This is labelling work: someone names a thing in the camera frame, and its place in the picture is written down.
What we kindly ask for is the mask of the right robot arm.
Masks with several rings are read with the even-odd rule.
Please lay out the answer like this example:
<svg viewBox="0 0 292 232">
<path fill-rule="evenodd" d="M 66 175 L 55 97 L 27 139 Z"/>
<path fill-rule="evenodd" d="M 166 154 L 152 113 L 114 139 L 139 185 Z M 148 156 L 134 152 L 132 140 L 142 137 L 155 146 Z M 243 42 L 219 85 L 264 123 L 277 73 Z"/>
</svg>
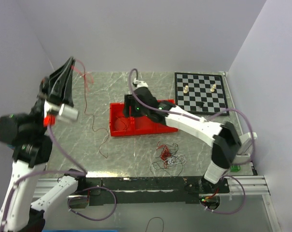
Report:
<svg viewBox="0 0 292 232">
<path fill-rule="evenodd" d="M 125 117 L 145 116 L 154 123 L 184 131 L 210 146 L 211 162 L 202 180 L 203 190 L 209 193 L 218 188 L 219 180 L 242 146 L 232 123 L 207 121 L 169 101 L 158 101 L 147 87 L 139 87 L 125 95 L 123 114 Z"/>
</svg>

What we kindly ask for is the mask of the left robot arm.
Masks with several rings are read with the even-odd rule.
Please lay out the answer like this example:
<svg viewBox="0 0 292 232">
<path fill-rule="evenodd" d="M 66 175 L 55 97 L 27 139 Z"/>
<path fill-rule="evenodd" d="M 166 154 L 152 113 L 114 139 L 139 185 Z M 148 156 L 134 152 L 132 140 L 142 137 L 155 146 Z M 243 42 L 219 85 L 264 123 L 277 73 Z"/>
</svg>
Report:
<svg viewBox="0 0 292 232">
<path fill-rule="evenodd" d="M 56 120 L 74 123 L 79 111 L 74 108 L 72 80 L 75 58 L 42 79 L 37 101 L 29 113 L 0 117 L 0 142 L 13 150 L 12 174 L 0 209 L 0 232 L 40 232 L 49 211 L 71 193 L 86 190 L 85 168 L 63 173 L 49 192 L 33 200 L 40 177 L 46 174 L 53 146 L 58 146 L 51 127 Z"/>
</svg>

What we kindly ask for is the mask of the red three-compartment bin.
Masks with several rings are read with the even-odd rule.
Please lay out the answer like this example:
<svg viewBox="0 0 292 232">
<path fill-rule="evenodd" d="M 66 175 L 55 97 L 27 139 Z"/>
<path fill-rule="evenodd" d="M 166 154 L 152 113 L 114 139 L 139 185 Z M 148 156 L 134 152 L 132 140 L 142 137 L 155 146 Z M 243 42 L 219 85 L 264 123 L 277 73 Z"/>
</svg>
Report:
<svg viewBox="0 0 292 232">
<path fill-rule="evenodd" d="M 178 132 L 178 129 L 154 123 L 146 116 L 125 117 L 123 102 L 110 103 L 109 127 L 111 137 L 138 136 Z"/>
</svg>

